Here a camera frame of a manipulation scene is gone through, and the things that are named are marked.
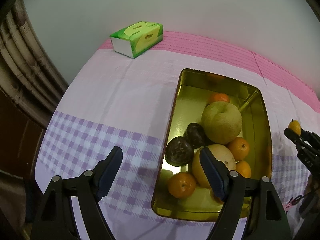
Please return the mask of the operator right hand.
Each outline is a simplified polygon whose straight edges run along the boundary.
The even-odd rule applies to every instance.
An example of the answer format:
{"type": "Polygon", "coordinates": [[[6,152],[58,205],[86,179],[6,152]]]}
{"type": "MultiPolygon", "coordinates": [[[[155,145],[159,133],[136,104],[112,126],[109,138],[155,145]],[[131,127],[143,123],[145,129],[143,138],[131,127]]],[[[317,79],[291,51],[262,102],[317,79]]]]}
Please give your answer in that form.
{"type": "Polygon", "coordinates": [[[315,193],[319,196],[319,183],[313,176],[310,174],[308,177],[307,185],[304,190],[304,194],[307,194],[311,191],[315,191],[315,193]]]}

